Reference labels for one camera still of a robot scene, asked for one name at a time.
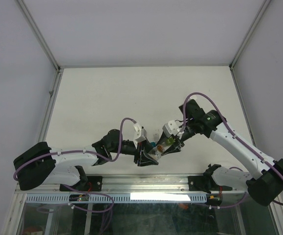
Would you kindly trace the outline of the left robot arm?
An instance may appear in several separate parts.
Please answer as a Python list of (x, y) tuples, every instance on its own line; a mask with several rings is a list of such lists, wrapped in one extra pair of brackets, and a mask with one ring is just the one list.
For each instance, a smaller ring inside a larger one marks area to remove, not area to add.
[(45, 141), (39, 142), (13, 161), (14, 178), (22, 191), (48, 184), (60, 185), (61, 191), (65, 185), (85, 190), (88, 178), (84, 168), (110, 162), (112, 153), (133, 156), (137, 166), (158, 165), (161, 157), (148, 140), (120, 140), (120, 131), (112, 129), (89, 149), (62, 151), (49, 147)]

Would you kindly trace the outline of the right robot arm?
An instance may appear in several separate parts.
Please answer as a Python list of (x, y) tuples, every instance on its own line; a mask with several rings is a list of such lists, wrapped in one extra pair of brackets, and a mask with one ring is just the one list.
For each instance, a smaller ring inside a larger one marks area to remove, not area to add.
[(204, 135), (226, 149), (246, 170), (210, 164), (201, 178), (194, 182), (196, 188), (206, 193), (222, 186), (236, 188), (262, 206), (276, 201), (283, 192), (283, 159), (275, 160), (247, 142), (228, 124), (218, 108), (206, 113), (195, 100), (190, 100), (179, 109), (184, 117), (183, 123), (177, 125), (172, 120), (163, 126), (162, 136), (155, 147), (157, 159), (180, 152), (186, 140), (197, 134)]

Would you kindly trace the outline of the green pill box THUR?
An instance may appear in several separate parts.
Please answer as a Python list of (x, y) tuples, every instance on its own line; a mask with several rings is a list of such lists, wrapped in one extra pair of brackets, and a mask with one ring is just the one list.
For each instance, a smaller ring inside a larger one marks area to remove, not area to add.
[(174, 143), (174, 138), (173, 137), (169, 137), (167, 140), (166, 140), (166, 143), (167, 145), (172, 145)]

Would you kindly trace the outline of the clear pill jar gold lid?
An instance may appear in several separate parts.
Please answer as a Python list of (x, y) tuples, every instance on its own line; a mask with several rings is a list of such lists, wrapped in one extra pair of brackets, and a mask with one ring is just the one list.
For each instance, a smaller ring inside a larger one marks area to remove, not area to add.
[(161, 158), (161, 154), (160, 152), (157, 151), (156, 147), (154, 147), (149, 153), (148, 155), (153, 158), (154, 160), (158, 161)]

